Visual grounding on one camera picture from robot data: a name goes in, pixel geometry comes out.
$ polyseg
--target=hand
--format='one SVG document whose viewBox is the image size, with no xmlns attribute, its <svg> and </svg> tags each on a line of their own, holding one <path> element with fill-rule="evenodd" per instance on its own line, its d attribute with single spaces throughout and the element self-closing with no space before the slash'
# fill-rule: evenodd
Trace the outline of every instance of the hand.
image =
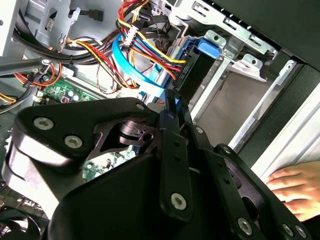
<svg viewBox="0 0 320 240">
<path fill-rule="evenodd" d="M 299 221 L 320 215 L 320 161 L 276 171 L 266 185 Z"/>
</svg>

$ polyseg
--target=motherboard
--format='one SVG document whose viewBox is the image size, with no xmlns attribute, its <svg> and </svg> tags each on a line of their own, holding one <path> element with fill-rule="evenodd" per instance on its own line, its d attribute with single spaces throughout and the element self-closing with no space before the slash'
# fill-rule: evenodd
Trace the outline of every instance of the motherboard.
<svg viewBox="0 0 320 240">
<path fill-rule="evenodd" d="M 66 83 L 63 79 L 57 81 L 54 85 L 39 90 L 36 98 L 37 102 L 42 105 L 98 100 L 88 93 Z"/>
</svg>

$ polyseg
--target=cable tie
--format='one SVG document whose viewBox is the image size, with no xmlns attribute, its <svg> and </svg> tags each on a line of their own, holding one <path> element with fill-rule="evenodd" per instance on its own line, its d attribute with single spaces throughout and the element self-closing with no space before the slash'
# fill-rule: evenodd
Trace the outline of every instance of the cable tie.
<svg viewBox="0 0 320 240">
<path fill-rule="evenodd" d="M 77 40 L 75 40 L 75 39 L 71 40 L 71 46 L 72 47 L 77 47 L 78 46 Z"/>
</svg>

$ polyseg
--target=capacitor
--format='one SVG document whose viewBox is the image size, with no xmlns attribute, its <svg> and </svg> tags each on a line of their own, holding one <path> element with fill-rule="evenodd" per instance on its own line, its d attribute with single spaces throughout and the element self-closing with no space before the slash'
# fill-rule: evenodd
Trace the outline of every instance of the capacitor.
<svg viewBox="0 0 320 240">
<path fill-rule="evenodd" d="M 73 101 L 77 102 L 77 101 L 79 101 L 80 98 L 78 95 L 74 95 L 72 99 L 73 99 Z"/>
<path fill-rule="evenodd" d="M 72 91 L 72 90 L 70 90 L 70 91 L 68 91 L 68 96 L 69 97 L 73 97 L 75 95 L 75 92 L 74 91 Z"/>
</svg>

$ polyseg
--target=black mounting arm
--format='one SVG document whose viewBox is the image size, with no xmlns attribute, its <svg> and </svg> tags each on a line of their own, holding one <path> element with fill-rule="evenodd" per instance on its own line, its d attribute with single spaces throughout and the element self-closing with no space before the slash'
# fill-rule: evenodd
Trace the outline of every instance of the black mounting arm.
<svg viewBox="0 0 320 240">
<path fill-rule="evenodd" d="M 168 90 L 166 104 L 160 114 L 135 98 L 19 113 L 8 169 L 19 153 L 41 176 L 45 168 L 62 179 L 88 159 L 140 147 L 132 160 L 67 191 L 43 239 L 312 239 L 232 149 L 210 145 L 183 99 L 176 105 Z"/>
</svg>

